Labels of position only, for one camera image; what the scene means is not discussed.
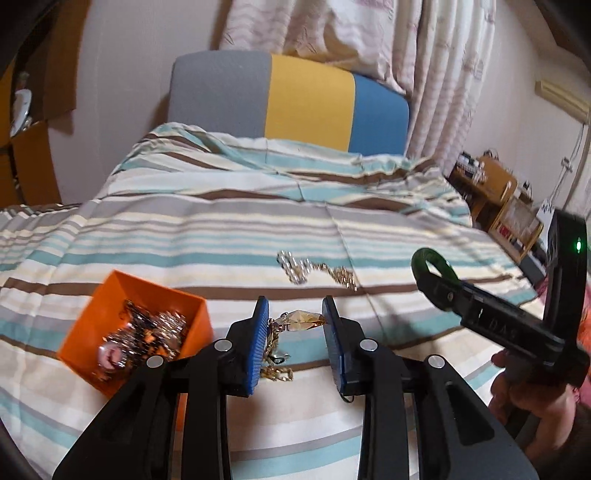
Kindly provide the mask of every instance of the pink patterned curtain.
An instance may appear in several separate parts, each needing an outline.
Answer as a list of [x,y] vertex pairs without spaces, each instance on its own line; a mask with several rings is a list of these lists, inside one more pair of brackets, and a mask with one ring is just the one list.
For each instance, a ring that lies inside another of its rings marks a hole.
[[422,0],[233,0],[221,50],[320,61],[409,95]]
[[406,156],[448,174],[491,56],[496,0],[233,0],[220,49],[331,64],[404,95]]
[[496,0],[424,0],[407,157],[449,174],[462,151],[491,56]]

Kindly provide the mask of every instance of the wall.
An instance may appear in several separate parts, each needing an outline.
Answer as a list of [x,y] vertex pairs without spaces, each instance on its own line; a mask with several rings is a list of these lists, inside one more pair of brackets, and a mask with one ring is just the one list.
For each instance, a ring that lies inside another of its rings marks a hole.
[[496,2],[495,37],[478,108],[464,143],[471,155],[495,148],[514,168],[519,129],[534,95],[538,54],[505,0]]
[[77,108],[50,123],[64,203],[91,198],[133,144],[165,120],[174,59],[207,50],[220,0],[94,0],[80,47]]
[[[516,7],[524,9],[527,2],[535,9],[530,0],[497,0],[491,62],[464,150],[480,155],[495,148],[518,180],[531,182],[534,200],[542,201],[558,180],[561,159],[571,155],[581,124],[538,97],[535,81],[550,80],[591,100],[591,76],[582,73],[584,68],[571,67],[578,60],[569,58],[568,52],[557,56],[550,55],[547,47],[538,50],[527,32],[535,32],[537,39],[549,30],[543,19],[541,24],[529,20],[524,28]],[[531,18],[533,11],[525,13]],[[568,61],[557,61],[556,57]],[[562,206],[566,200],[573,176],[567,176],[556,205]]]
[[[578,97],[591,102],[590,84],[578,72],[573,72],[565,65],[540,57],[537,79],[561,85]],[[531,181],[536,201],[542,201],[551,194],[561,174],[560,162],[563,157],[570,158],[572,155],[581,127],[579,121],[552,103],[537,95],[531,98],[519,133],[516,172]],[[583,132],[579,154],[575,157],[575,170],[583,153],[586,135],[587,128]],[[573,178],[574,173],[566,174],[554,202],[556,206],[564,206]]]

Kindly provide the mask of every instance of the silver chain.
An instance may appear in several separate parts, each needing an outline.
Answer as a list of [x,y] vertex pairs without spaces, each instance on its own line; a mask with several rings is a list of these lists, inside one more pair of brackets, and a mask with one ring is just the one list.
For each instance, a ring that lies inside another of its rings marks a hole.
[[304,283],[308,282],[308,274],[312,270],[320,270],[328,273],[328,275],[330,275],[332,279],[339,285],[342,285],[350,290],[357,291],[355,276],[351,270],[348,270],[345,267],[332,268],[326,263],[316,263],[311,261],[309,258],[298,260],[291,252],[287,252],[285,250],[281,250],[277,254],[277,262],[287,274],[290,282],[296,285],[303,285]]

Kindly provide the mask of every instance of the ceiling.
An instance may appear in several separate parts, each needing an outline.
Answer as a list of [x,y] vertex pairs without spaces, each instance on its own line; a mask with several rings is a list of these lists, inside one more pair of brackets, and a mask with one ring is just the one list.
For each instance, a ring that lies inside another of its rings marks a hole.
[[576,48],[569,36],[547,11],[542,13],[534,0],[505,1],[519,19],[541,56],[565,64],[587,77],[591,83],[591,74],[583,60],[576,54]]

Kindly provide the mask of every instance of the striped bedsheet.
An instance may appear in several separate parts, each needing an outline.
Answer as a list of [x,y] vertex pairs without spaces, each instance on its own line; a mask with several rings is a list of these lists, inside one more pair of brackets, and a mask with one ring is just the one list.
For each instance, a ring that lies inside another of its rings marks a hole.
[[[533,313],[543,308],[503,250],[470,228],[466,204],[429,159],[195,126],[158,127],[94,199],[67,210],[8,209],[0,232],[0,413],[45,478],[104,404],[55,352],[113,269],[205,297],[216,337],[248,317],[258,295],[272,316],[318,312],[332,295],[366,335],[407,356],[445,356],[484,400],[498,346],[417,291],[413,252],[436,248],[460,277]],[[344,265],[361,287],[346,290],[320,272],[292,285],[275,260],[282,249]],[[363,399],[340,400],[321,329],[284,333],[280,346],[294,382],[261,380],[253,397],[229,402],[234,478],[356,478]]]

